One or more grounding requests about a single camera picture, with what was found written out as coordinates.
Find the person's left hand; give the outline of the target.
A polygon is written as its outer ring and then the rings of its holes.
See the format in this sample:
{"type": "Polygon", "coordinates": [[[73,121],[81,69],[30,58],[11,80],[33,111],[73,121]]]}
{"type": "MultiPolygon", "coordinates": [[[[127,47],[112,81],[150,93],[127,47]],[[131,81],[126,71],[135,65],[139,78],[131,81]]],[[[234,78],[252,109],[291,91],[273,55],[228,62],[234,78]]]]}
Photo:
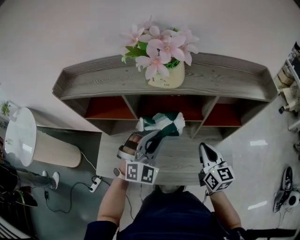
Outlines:
{"type": "Polygon", "coordinates": [[[137,146],[141,140],[141,136],[137,134],[131,134],[127,141],[124,143],[123,152],[134,155],[137,149],[137,146]]]}

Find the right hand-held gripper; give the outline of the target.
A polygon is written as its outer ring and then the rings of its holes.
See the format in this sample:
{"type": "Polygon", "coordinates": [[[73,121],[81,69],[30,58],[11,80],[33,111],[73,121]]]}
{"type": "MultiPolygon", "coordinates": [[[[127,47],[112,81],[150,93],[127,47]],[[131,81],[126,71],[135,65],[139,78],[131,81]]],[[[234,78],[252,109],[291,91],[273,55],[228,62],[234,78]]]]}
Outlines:
{"type": "Polygon", "coordinates": [[[200,143],[199,154],[203,169],[198,174],[200,186],[209,191],[222,191],[235,180],[233,169],[222,162],[221,153],[212,145],[200,143]]]}

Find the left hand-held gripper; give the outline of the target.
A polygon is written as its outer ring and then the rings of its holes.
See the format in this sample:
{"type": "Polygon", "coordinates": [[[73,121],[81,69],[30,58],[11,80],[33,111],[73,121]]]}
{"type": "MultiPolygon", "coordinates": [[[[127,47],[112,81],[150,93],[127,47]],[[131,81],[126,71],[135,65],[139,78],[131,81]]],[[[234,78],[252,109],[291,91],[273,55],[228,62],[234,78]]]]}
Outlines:
{"type": "Polygon", "coordinates": [[[164,140],[179,137],[179,131],[175,127],[165,129],[144,130],[132,134],[142,138],[134,155],[123,152],[123,145],[119,147],[117,157],[126,162],[125,173],[117,169],[117,178],[129,182],[153,185],[159,169],[155,167],[155,159],[164,140]]]}

